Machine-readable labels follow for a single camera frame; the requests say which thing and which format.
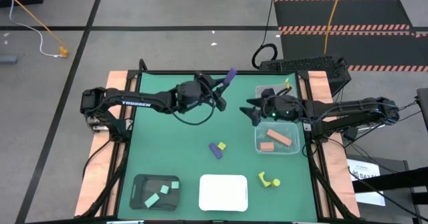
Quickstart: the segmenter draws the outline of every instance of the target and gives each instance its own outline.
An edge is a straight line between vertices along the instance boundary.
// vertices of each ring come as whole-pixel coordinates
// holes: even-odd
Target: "wooden table frame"
[[[262,73],[259,71],[254,71],[254,74]],[[132,77],[132,75],[130,75],[129,71],[112,71],[108,76],[106,87],[124,90],[125,85],[127,83],[127,79],[129,79],[130,77]],[[325,72],[308,72],[308,81],[305,81],[303,78],[300,78],[299,82],[303,99],[308,98],[308,93],[306,90],[309,89],[311,91],[313,100],[319,100],[325,103],[332,102],[330,87],[328,85],[328,80]],[[306,87],[305,82],[309,83],[309,88]],[[137,87],[137,79],[133,78],[132,80],[129,80],[128,87],[130,91],[135,91]],[[119,118],[120,110],[121,106],[114,106],[109,109],[109,111],[117,118]],[[132,108],[126,108],[124,111],[124,117],[130,118],[131,112]],[[108,140],[108,138],[108,133],[105,131],[95,134],[94,139],[92,141],[90,155],[95,152],[100,146],[102,146]],[[342,143],[342,139],[339,133],[333,134],[330,138],[338,141],[339,143]],[[123,150],[123,144],[116,144],[116,146],[114,146],[113,144],[109,144],[106,148],[104,148],[104,150],[100,151],[92,159],[92,162],[87,166],[86,174],[82,182],[82,188],[80,190],[80,196],[76,206],[75,215],[80,215],[87,211],[90,205],[98,197],[100,191],[106,185],[113,154],[117,154],[117,160],[115,164],[115,167],[117,168],[122,158]],[[323,144],[323,151],[325,159],[325,169],[328,173],[328,180],[330,182],[330,186],[339,196],[340,200],[348,207],[348,209],[354,215],[359,216],[358,206],[356,204],[354,189],[352,187],[352,182],[348,172],[348,164],[346,161],[346,154],[344,152],[344,149],[337,143],[329,141]],[[323,162],[320,162],[319,156],[315,155],[314,158],[317,166],[322,169]],[[316,199],[318,199],[321,210],[321,213],[318,213],[317,211],[318,217],[322,216],[341,218],[340,213],[336,211],[336,209],[332,210],[332,205],[328,201],[326,192],[319,182],[317,189],[318,198]],[[114,188],[110,192],[110,196],[108,199],[108,208],[104,210],[106,215],[115,214],[115,206],[117,204],[116,201],[118,200],[118,190],[118,183],[116,183]]]

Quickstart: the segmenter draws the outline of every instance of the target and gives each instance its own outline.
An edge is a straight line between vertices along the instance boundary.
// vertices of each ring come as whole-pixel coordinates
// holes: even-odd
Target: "purple block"
[[[223,80],[223,84],[225,85],[230,84],[232,79],[235,77],[236,73],[237,73],[237,70],[235,68],[231,68],[227,73],[225,79]]]
[[[209,144],[208,146],[211,151],[214,153],[215,157],[220,159],[223,155],[221,154],[221,150],[214,143]]]

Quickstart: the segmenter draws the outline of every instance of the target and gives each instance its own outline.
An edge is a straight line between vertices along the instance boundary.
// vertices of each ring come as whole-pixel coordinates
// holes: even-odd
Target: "concrete floor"
[[[402,0],[414,26],[428,26],[428,0]],[[29,6],[47,25],[85,26],[94,0],[45,0]],[[102,0],[97,26],[265,25],[270,0]],[[13,25],[8,9],[0,9],[0,25]],[[35,25],[20,8],[14,19]],[[276,25],[271,15],[270,25]],[[48,58],[38,52],[32,31],[0,31],[0,53],[17,54],[19,62],[0,66],[0,220],[15,222],[28,188],[58,100],[68,76],[80,31],[58,31],[68,43],[68,59]],[[57,52],[46,32],[44,50]],[[276,31],[266,42],[280,46]],[[80,191],[82,168],[92,133],[79,111],[82,91],[105,86],[108,72],[136,68],[144,58],[152,70],[251,70],[251,57],[263,31],[93,31],[80,66],[27,222],[72,218]],[[266,59],[271,53],[263,53]],[[403,106],[416,88],[428,86],[426,73],[352,72],[344,100],[384,96]],[[416,107],[403,116],[416,111]],[[421,116],[382,128],[358,142],[370,155],[408,160],[411,169],[428,166],[427,131]]]

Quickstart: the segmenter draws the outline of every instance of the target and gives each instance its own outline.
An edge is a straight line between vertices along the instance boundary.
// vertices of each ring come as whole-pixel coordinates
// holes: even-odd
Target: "green mat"
[[[283,84],[286,78],[293,87],[296,85],[294,75],[237,75],[223,94],[227,101],[226,111],[216,110],[213,117],[200,126],[182,124],[172,115],[139,108],[135,116],[118,218],[315,222],[307,158],[301,152],[290,156],[256,153],[254,127],[250,119],[239,111],[240,106],[249,106],[245,100],[255,97],[257,86]],[[143,74],[140,91],[165,91],[192,79],[190,75]],[[209,114],[210,109],[208,105],[202,105],[179,116],[198,122]],[[300,141],[303,142],[301,123],[298,123],[298,128]],[[210,142],[224,142],[227,145],[222,159],[217,160],[210,151]],[[257,177],[261,171],[266,172],[266,180],[278,178],[281,185],[264,188]],[[132,184],[138,174],[178,176],[181,196],[175,211],[131,209]],[[204,174],[245,176],[248,181],[247,211],[200,210],[199,179]]]

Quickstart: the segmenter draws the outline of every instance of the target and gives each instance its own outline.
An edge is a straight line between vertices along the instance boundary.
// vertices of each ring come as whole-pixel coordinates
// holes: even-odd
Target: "yellow object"
[[[268,186],[271,185],[271,183],[269,181],[265,181],[264,176],[265,176],[265,172],[264,171],[261,172],[261,173],[259,173],[259,178],[260,178],[261,182],[263,183],[263,186],[264,187],[268,187]]]
[[[280,181],[280,180],[278,180],[278,179],[274,179],[274,180],[272,181],[272,185],[273,185],[274,187],[278,187],[280,184],[281,184],[281,181]]]
[[[64,47],[60,46],[60,53],[61,57],[66,58],[68,57],[68,50],[66,50]]]
[[[220,143],[219,143],[219,145],[218,145],[217,147],[219,147],[219,149],[220,149],[220,150],[225,150],[225,148],[226,148],[226,144],[225,144],[225,143],[223,143],[223,142],[220,142]]]
[[[65,43],[60,38],[58,38],[54,33],[52,33],[52,31],[48,27],[46,27],[46,25],[44,25],[38,18],[36,18],[35,15],[32,14],[24,5],[22,5],[22,3],[20,3],[18,0],[14,0],[14,2],[16,2],[19,6],[21,6],[22,9],[24,9],[34,20],[36,20],[41,26],[43,26],[46,29],[46,31],[50,35],[52,35],[52,37],[58,40],[61,44],[65,45]],[[61,46],[60,53],[61,53],[61,56],[65,58],[68,55],[68,50],[66,50],[64,47]]]
[[[290,83],[288,83],[288,79],[286,79],[286,88],[289,89],[290,88]]]
[[[328,20],[326,39],[324,40],[324,54],[326,54],[326,52],[327,52],[328,32],[330,31],[330,24],[332,24],[332,19],[333,19],[334,11],[336,10],[337,2],[338,2],[338,0],[334,1],[332,13],[330,14],[330,19]]]

